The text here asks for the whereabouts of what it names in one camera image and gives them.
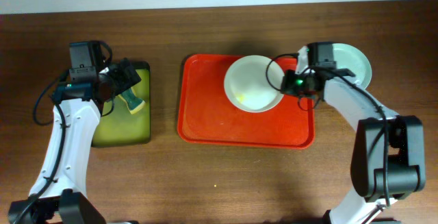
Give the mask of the mint green plate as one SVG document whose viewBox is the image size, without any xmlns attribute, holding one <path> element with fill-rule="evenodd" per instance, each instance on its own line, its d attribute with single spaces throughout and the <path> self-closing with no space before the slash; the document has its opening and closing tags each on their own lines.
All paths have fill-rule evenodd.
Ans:
<svg viewBox="0 0 438 224">
<path fill-rule="evenodd" d="M 359 80 L 362 88 L 366 89 L 372 79 L 372 67 L 365 54 L 344 43 L 333 44 L 333 56 L 339 69 L 349 69 Z"/>
</svg>

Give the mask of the green yellow sponge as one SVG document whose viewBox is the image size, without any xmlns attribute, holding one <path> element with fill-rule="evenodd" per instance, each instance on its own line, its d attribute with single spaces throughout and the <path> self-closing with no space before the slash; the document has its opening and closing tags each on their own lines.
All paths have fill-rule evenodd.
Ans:
<svg viewBox="0 0 438 224">
<path fill-rule="evenodd" d="M 120 93 L 118 97 L 126 104 L 130 114 L 138 113 L 146 105 L 146 102 L 136 95 L 133 88 Z"/>
</svg>

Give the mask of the white plate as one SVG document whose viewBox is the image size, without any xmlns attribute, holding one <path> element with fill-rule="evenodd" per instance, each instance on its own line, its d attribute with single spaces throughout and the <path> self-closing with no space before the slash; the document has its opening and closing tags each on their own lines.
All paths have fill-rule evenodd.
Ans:
<svg viewBox="0 0 438 224">
<path fill-rule="evenodd" d="M 283 69 L 270 58 L 248 55 L 232 63 L 224 77 L 228 100 L 245 112 L 265 112 L 283 98 L 281 82 Z"/>
</svg>

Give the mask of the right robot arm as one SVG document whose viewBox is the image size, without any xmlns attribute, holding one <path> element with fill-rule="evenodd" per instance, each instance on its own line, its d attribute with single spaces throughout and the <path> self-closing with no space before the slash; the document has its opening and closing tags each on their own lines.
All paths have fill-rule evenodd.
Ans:
<svg viewBox="0 0 438 224">
<path fill-rule="evenodd" d="M 281 93 L 327 103 L 356 133 L 352 188 L 321 222 L 373 223 L 392 204 L 421 191 L 426 184 L 422 122 L 387 108 L 366 90 L 372 68 L 365 54 L 344 43 L 313 42 L 291 57 L 296 68 L 285 72 Z"/>
</svg>

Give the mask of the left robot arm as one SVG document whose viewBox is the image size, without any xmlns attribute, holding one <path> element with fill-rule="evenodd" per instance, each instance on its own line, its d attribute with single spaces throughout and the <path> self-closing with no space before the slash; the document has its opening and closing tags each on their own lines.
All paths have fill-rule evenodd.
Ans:
<svg viewBox="0 0 438 224">
<path fill-rule="evenodd" d="M 114 63 L 101 40 L 72 42 L 69 52 L 71 67 L 43 90 L 53 104 L 53 128 L 42 168 L 27 199 L 11 203 L 9 223 L 47 223 L 55 215 L 62 223 L 106 222 L 86 194 L 92 139 L 105 102 L 141 78 L 128 59 Z"/>
</svg>

